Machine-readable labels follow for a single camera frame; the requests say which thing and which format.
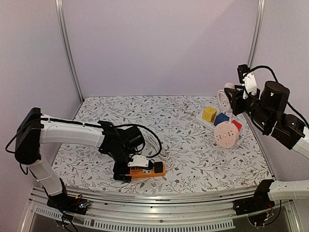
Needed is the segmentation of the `orange power strip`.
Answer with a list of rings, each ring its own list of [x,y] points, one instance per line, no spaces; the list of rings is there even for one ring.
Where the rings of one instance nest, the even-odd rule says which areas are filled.
[[[161,177],[166,175],[166,167],[163,163],[163,172],[155,174],[154,167],[151,170],[146,170],[140,167],[132,167],[129,174],[132,179],[146,179],[146,178],[153,178],[153,177]]]

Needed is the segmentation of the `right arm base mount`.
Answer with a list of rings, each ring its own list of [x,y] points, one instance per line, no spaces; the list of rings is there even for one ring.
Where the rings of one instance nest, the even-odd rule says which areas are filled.
[[[250,216],[249,222],[254,227],[263,227],[273,222],[270,218],[274,216],[273,207],[275,202],[270,199],[268,193],[273,179],[262,180],[254,191],[253,196],[233,201],[233,210],[236,215],[245,215],[266,210],[263,216]]]

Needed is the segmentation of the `yellow cube socket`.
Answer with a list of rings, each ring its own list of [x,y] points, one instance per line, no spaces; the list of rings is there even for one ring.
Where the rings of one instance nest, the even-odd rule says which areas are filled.
[[[208,106],[203,111],[202,119],[211,123],[214,121],[216,114],[217,114],[217,110],[211,106]]]

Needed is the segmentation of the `black adapter with cable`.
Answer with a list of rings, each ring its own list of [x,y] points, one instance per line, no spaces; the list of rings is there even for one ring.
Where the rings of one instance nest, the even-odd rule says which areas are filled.
[[[154,163],[154,173],[162,173],[163,172],[163,162],[158,161]]]

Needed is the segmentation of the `pink round power strip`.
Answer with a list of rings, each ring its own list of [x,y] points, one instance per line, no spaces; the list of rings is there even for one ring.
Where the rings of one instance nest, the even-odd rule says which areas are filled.
[[[220,147],[231,148],[239,140],[239,130],[234,123],[224,121],[215,126],[214,138]]]

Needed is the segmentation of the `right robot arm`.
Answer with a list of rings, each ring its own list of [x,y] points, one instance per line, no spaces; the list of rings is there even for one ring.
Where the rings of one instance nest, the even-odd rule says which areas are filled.
[[[286,114],[290,90],[275,81],[266,81],[262,92],[244,97],[245,90],[224,88],[233,115],[246,113],[263,135],[271,135],[289,150],[309,156],[309,127],[293,114]],[[309,197],[308,180],[263,180],[258,185],[250,207],[261,210],[268,201],[303,200]]]

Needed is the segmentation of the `white multicolour power strip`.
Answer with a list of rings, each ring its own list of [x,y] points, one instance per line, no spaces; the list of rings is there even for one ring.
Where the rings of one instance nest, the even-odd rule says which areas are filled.
[[[205,128],[207,128],[208,130],[210,130],[210,131],[214,134],[214,128],[215,128],[214,123],[212,123],[212,122],[209,123],[209,122],[203,120],[203,119],[202,119],[202,113],[197,114],[197,115],[195,116],[195,120],[196,120],[199,124],[201,124],[202,126],[204,126]],[[240,145],[242,144],[243,141],[244,141],[244,136],[239,135],[239,140],[237,141],[236,144],[234,144],[233,147],[236,147],[236,148],[240,147]]]

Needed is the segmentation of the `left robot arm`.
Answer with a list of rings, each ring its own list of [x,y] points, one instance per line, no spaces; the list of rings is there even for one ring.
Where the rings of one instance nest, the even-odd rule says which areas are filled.
[[[79,144],[98,148],[99,152],[114,160],[114,177],[126,180],[132,167],[148,168],[148,158],[135,154],[136,148],[144,144],[137,126],[115,126],[108,121],[86,123],[52,118],[32,108],[10,140],[15,143],[11,152],[24,164],[42,184],[53,202],[62,210],[72,205],[70,196],[46,159],[40,154],[41,144]]]

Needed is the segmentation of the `red cube socket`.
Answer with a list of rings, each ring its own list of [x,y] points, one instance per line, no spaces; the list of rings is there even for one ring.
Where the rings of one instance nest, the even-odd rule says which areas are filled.
[[[236,128],[238,129],[238,132],[240,134],[241,128],[242,128],[242,124],[240,124],[238,121],[236,120],[232,120],[232,123],[236,126]]]

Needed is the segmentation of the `blue cube socket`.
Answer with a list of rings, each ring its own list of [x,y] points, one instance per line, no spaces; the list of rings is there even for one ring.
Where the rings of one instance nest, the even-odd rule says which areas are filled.
[[[227,116],[224,113],[220,113],[216,116],[215,121],[214,121],[214,126],[217,126],[218,124],[225,122],[225,121],[229,121],[230,117]]]

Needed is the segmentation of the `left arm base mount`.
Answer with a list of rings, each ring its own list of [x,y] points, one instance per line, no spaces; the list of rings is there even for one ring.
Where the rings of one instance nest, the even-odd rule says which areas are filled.
[[[48,195],[47,205],[49,207],[57,209],[61,213],[69,212],[85,215],[88,206],[91,205],[91,202],[87,199],[84,199],[82,194],[72,197],[66,193],[61,193],[56,196]]]

